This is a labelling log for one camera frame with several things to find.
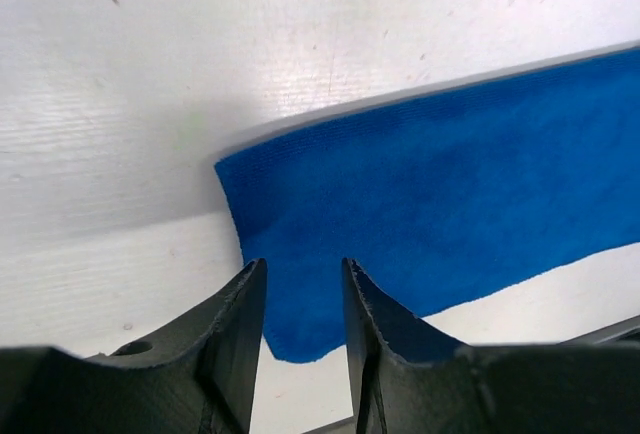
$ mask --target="towel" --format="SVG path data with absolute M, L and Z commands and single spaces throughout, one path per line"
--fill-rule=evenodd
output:
M 640 240 L 640 49 L 384 105 L 216 164 L 278 359 L 345 341 L 340 262 L 419 316 Z

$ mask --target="fabric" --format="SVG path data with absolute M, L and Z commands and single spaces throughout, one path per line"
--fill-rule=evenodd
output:
M 419 316 L 640 240 L 640 50 L 303 128 L 216 169 L 274 355 L 345 339 L 353 257 Z

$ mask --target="white surface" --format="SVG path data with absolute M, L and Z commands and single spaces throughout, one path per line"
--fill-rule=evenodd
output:
M 240 266 L 211 164 L 305 111 L 640 39 L 640 0 L 0 0 L 0 344 L 110 352 Z M 441 313 L 469 342 L 640 314 L 640 248 Z M 261 354 L 253 430 L 350 414 L 344 349 Z

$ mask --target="blue towel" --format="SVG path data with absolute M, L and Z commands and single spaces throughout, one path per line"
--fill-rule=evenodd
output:
M 344 343 L 342 257 L 419 316 L 640 240 L 640 50 L 370 109 L 221 160 L 265 336 Z

